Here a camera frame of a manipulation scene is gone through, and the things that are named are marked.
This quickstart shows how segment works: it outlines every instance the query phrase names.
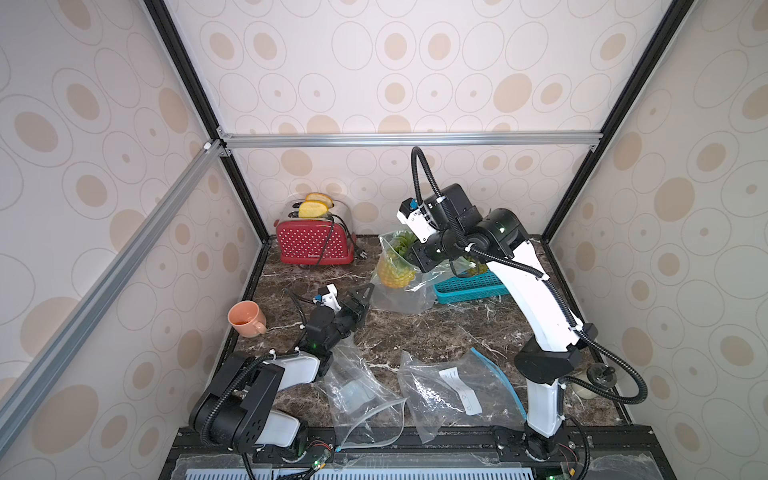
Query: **aluminum frame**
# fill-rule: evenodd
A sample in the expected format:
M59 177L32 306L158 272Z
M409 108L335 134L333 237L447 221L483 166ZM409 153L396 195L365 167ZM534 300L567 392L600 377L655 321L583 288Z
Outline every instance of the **aluminum frame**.
M227 148L398 147L421 145L598 145L600 131L513 131L404 134L221 135Z
M181 177L80 301L59 333L31 364L24 379L0 407L0 458L61 378L205 172L223 152L219 140L210 141L206 146L208 149L200 151L187 165Z

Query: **clear plastic bag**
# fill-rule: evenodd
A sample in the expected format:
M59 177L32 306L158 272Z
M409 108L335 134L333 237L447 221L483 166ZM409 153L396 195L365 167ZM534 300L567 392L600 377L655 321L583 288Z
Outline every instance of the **clear plastic bag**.
M410 230L379 235L382 253L371 283L376 285L371 297L371 307L376 310L416 315L429 310L437 300L432 285L451 278L453 272L448 261L440 263L433 270L422 273L408 262L405 255L407 239L417 241ZM454 269L461 273L472 265L463 258L453 262Z
M507 377L474 348L455 362L430 364L403 351L397 381L422 443L444 425L522 430L525 423L525 410Z
M328 397L341 449L381 447L400 437L406 400L376 380L352 335L333 347L333 361L318 386Z

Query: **wallpaper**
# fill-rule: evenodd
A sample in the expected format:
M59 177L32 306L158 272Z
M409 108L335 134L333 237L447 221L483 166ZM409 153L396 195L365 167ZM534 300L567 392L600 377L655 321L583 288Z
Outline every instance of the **wallpaper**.
M680 480L768 475L767 128L768 2L701 2L554 239Z
M0 4L0 397L200 150L131 0Z
M668 0L167 0L225 131L599 130Z
M215 163L0 460L2 480L154 480L258 251Z
M541 233L581 166L587 145L425 147L441 187L459 184L483 215L506 207ZM400 203L414 197L410 147L237 149L238 165L270 233L288 199L328 194L352 210L357 233L403 228ZM432 188L419 167L424 198Z

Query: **red wire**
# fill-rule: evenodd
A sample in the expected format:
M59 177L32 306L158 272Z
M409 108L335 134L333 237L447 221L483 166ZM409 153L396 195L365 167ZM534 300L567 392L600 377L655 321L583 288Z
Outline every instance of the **red wire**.
M575 461L576 461L576 462L578 462L578 456L576 455L576 453L575 453L573 450L571 450L570 448L568 448L568 446L567 446L567 445L563 445L562 443L558 443L558 445L560 445L560 446L561 446L561 447L563 447L564 449L567 449L567 450L568 450L568 451L571 453L571 455L573 455L573 456L574 456L574 459L575 459Z
M333 450L333 449L331 449L330 445L328 445L327 443L325 443L323 440L313 440L313 441L310 443L310 447L314 447L314 446L318 446L318 445L322 445L323 447L325 447L326 449L328 449L328 451L329 451L329 452L331 452L331 451Z

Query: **dark marble surface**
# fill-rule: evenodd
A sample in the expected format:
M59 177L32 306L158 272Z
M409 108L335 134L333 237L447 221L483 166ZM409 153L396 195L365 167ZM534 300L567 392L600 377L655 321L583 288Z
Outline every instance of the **dark marble surface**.
M301 322L290 298L283 291L285 287L310 298L327 283L334 283L341 295L348 288L369 281L381 252L379 240L366 237L359 242L368 251L367 260L308 269L281 263L280 248L273 241L253 297L266 315L267 333L252 339L240 338L236 350L262 355L272 348L279 352L293 346L299 338ZM543 249L537 243L535 246L542 266L557 282ZM312 307L306 304L303 307L308 316ZM446 362L458 359L475 347L501 367L527 408L525 379L512 364L512 359L531 335L531 327L523 313L511 296L505 295L452 305L435 304L420 315L371 310L365 328L355 334L355 343L376 378L398 394L400 388L396 371L401 351L406 350L423 362ZM585 352L580 368L585 368L590 362L591 356ZM601 397L583 400L569 387L565 405L566 411L582 425L620 424L614 404ZM275 408L305 419L312 426L333 425L325 395L313 386L295 386L279 393ZM411 426L407 410L406 426Z

